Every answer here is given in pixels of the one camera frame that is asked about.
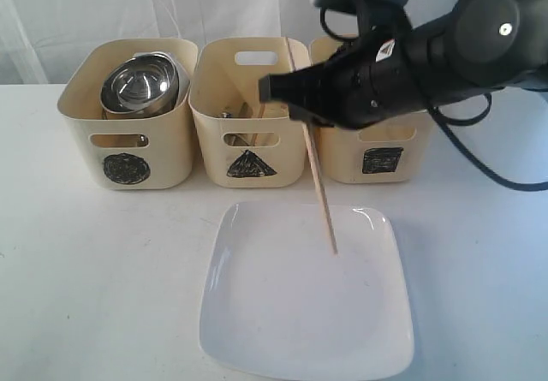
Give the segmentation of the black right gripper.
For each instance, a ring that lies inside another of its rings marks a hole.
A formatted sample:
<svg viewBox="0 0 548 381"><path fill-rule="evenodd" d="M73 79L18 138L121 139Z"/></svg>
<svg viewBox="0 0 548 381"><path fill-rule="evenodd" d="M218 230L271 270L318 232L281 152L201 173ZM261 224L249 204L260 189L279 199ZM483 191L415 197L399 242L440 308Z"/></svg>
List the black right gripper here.
<svg viewBox="0 0 548 381"><path fill-rule="evenodd" d="M426 109L402 44L385 27L341 45L321 63L267 74L258 90L260 102L289 103L290 120L319 128L363 129Z"/></svg>

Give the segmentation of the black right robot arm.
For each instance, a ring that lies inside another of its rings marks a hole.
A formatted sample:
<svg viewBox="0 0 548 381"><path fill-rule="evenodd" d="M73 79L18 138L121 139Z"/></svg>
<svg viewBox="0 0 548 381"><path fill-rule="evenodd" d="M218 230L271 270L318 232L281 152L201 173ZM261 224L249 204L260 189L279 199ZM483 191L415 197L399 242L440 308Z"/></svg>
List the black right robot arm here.
<svg viewBox="0 0 548 381"><path fill-rule="evenodd" d="M362 129L505 87L547 89L547 0L458 0L413 27L407 0L313 0L355 16L358 35L325 62L258 83L294 120Z"/></svg>

